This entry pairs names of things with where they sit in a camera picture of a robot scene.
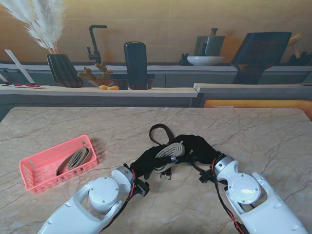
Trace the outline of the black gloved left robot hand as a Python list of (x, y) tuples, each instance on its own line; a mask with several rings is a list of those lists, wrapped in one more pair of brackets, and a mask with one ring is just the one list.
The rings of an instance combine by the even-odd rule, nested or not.
[(131, 170), (135, 172), (136, 178), (143, 176), (145, 180), (148, 180), (154, 168), (159, 168), (172, 162), (169, 156), (156, 157), (164, 148), (166, 148), (165, 145), (152, 147), (130, 165)]

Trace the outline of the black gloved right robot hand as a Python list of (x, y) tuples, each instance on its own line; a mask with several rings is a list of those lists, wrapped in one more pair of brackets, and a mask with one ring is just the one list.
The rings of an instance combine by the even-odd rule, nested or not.
[(212, 164), (213, 160), (221, 154), (201, 136), (178, 135), (170, 143), (180, 143), (185, 149), (185, 154), (178, 156), (176, 163)]

